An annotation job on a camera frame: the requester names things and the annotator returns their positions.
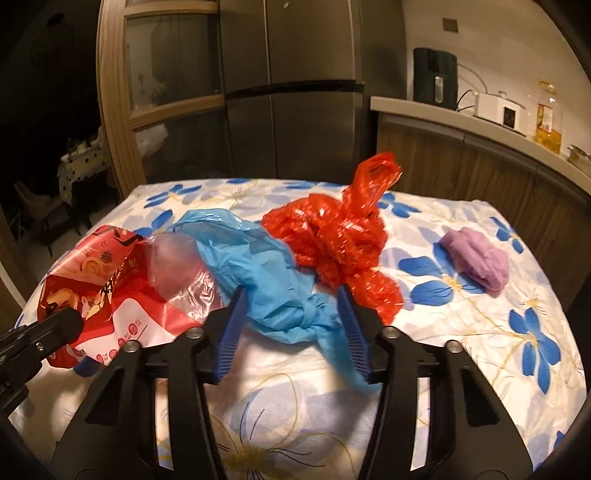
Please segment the wooden glass door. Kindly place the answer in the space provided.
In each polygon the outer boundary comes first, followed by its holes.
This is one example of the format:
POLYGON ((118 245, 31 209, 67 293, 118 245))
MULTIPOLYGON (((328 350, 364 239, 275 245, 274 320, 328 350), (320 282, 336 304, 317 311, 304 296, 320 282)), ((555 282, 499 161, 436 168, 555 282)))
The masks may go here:
POLYGON ((117 187, 231 173, 216 1, 104 1, 96 76, 117 187))

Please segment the red white snack wrapper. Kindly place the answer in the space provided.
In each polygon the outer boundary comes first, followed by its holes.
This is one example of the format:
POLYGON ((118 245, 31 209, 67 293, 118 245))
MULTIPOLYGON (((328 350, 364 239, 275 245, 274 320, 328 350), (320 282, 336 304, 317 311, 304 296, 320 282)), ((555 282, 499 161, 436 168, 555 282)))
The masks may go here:
POLYGON ((84 321, 77 340, 51 354, 56 368, 88 358, 107 365, 124 343, 173 341, 221 308, 197 243, 182 233, 150 236, 104 225, 79 242, 43 282, 37 318, 66 308, 84 321))

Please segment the black air fryer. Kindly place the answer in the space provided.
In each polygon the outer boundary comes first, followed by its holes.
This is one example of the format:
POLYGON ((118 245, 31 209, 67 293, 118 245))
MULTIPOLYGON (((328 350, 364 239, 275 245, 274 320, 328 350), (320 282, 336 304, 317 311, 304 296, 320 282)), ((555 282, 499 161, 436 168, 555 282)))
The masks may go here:
POLYGON ((456 110, 458 59, 449 52, 429 48, 413 50, 413 100, 456 110))

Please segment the stainless steel bowl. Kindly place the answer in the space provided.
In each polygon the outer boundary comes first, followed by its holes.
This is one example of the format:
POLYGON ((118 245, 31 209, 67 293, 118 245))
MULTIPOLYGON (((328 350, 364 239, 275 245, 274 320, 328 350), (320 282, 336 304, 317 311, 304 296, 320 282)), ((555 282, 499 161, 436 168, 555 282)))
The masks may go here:
POLYGON ((568 162, 591 177, 591 155, 573 144, 568 146, 568 152, 568 162))

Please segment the wooden lower cabinets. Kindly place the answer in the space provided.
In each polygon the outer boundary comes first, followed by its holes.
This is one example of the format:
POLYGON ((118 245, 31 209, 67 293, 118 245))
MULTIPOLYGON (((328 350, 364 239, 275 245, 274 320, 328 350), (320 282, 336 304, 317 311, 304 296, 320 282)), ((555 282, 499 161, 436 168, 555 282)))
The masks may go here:
POLYGON ((493 205, 532 251, 564 308, 590 280, 590 196, 509 147, 427 121, 383 114, 378 148, 404 170, 399 190, 493 205))

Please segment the red plastic bag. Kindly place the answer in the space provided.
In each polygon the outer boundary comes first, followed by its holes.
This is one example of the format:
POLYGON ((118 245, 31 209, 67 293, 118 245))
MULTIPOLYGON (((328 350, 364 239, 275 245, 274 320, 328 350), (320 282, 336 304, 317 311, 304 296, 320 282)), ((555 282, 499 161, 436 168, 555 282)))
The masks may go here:
POLYGON ((393 323, 404 300, 398 284, 378 270, 387 243, 378 202, 402 176, 391 152, 360 163, 353 182, 337 199, 311 193, 263 215, 270 235, 286 242, 297 265, 315 270, 332 289, 348 285, 356 303, 393 323))

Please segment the white slow cooker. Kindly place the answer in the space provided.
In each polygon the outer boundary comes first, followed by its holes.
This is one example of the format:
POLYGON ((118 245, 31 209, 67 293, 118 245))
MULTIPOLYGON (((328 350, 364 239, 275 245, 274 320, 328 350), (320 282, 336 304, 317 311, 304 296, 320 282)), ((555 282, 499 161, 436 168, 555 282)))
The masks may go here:
POLYGON ((505 93, 477 93, 474 115, 522 136, 527 134, 527 114, 523 105, 507 97, 505 93))

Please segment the small purple glove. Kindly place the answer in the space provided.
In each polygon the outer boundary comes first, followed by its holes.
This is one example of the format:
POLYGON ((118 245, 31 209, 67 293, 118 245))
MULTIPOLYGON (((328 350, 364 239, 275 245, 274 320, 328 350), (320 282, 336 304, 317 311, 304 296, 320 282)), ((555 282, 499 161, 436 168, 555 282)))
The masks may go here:
POLYGON ((508 254, 487 236, 469 227, 449 230, 439 244, 450 255, 456 271, 498 294, 509 281, 508 254))

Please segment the cooking oil bottle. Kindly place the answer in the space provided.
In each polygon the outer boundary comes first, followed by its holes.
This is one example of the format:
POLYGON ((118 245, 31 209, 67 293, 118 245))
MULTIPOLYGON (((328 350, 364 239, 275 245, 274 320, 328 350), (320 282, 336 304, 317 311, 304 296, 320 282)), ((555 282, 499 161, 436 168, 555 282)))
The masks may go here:
POLYGON ((562 144, 562 106, 556 89, 548 81, 538 82, 540 93, 537 101, 534 141, 547 150, 560 154, 562 144))

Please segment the floral blue white tablecloth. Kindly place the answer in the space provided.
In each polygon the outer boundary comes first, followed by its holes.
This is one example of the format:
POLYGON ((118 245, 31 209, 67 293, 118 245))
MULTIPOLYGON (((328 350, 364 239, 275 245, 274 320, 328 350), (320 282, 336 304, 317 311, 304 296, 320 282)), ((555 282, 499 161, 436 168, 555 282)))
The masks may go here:
MULTIPOLYGON (((311 193, 340 186, 294 180, 183 180, 136 188, 106 223, 161 232, 194 209, 221 208, 251 222, 311 193)), ((379 268, 404 304, 394 326, 434 346, 459 342, 509 412, 540 467, 557 452, 586 398, 585 367, 562 305, 526 242, 490 204, 404 193, 379 203, 388 241, 379 268), (509 257, 504 290, 492 296, 462 279, 440 250, 469 227, 509 257)), ((208 390, 214 432, 232 479, 354 479, 378 406, 349 388, 312 346, 246 332, 222 384, 208 390)))

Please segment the dark steel refrigerator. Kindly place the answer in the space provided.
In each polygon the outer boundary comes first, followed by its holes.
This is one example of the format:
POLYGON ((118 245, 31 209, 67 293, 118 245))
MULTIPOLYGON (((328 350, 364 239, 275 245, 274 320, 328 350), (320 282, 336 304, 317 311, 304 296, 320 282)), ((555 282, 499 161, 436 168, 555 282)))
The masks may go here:
POLYGON ((221 54, 238 177, 348 184, 374 155, 370 99, 407 95, 400 1, 222 1, 221 54))

